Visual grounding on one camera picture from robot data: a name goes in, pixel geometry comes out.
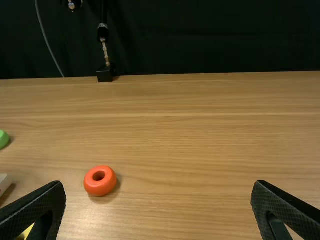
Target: white object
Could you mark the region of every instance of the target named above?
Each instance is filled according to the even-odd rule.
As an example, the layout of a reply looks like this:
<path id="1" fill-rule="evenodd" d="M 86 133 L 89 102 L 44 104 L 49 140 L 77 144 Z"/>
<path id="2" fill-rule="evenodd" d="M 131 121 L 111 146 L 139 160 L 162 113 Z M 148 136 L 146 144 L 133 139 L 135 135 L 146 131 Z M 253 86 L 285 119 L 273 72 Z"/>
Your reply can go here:
<path id="1" fill-rule="evenodd" d="M 0 198 L 12 184 L 12 179 L 6 173 L 0 173 Z"/>

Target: black curtain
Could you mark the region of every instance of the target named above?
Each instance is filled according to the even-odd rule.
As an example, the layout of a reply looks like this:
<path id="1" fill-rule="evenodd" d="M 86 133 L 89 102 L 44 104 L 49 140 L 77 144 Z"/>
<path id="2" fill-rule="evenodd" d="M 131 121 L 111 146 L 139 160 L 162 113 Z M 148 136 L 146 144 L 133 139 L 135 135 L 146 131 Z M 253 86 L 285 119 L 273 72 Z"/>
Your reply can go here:
<path id="1" fill-rule="evenodd" d="M 67 77 L 94 76 L 99 1 L 69 12 L 39 1 Z M 2 0 L 0 78 L 59 77 L 33 0 Z M 320 70 L 320 1 L 109 0 L 108 51 L 118 75 Z"/>

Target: orange ring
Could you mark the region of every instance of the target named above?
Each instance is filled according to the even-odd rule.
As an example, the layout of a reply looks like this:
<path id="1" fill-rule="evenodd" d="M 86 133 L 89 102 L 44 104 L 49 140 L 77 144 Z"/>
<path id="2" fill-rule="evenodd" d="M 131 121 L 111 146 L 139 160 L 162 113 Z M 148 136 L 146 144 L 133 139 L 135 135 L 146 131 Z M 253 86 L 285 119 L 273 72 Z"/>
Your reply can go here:
<path id="1" fill-rule="evenodd" d="M 101 197 L 110 193 L 116 186 L 116 173 L 108 166 L 96 166 L 84 177 L 84 189 L 93 196 Z"/>

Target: table surface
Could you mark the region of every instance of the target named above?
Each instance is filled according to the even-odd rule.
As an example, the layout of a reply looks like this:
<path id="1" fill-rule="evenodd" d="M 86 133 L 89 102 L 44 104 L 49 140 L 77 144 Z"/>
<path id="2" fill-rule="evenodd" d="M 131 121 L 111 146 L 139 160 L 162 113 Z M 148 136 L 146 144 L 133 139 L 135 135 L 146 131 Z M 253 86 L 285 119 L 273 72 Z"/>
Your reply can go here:
<path id="1" fill-rule="evenodd" d="M 320 72 L 0 80 L 1 207 L 54 180 L 58 240 L 260 240 L 266 180 L 320 208 Z M 86 172 L 112 167 L 105 197 Z"/>

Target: green disc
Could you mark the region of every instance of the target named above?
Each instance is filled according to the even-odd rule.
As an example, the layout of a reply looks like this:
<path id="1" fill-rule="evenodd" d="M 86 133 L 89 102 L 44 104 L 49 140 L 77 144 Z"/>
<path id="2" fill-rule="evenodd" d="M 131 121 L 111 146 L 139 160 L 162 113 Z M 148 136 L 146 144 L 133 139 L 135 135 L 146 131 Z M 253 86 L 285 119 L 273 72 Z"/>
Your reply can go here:
<path id="1" fill-rule="evenodd" d="M 0 149 L 3 149 L 9 143 L 9 135 L 0 129 Z"/>

